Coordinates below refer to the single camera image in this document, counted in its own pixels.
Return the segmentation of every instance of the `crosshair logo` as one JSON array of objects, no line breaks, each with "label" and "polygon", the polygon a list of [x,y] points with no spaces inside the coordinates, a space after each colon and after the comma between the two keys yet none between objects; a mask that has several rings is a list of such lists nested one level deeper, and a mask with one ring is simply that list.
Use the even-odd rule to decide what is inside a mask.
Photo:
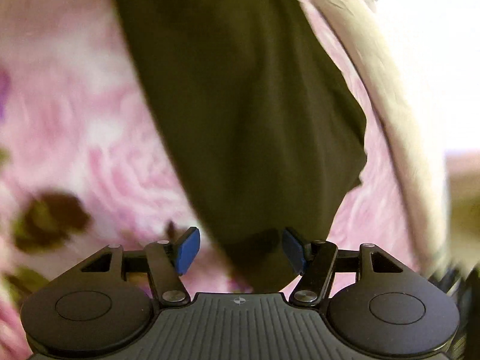
[{"label": "crosshair logo", "polygon": [[239,296],[238,298],[235,298],[233,301],[236,304],[241,305],[241,304],[244,304],[247,300],[245,298],[242,298],[241,296]]}]

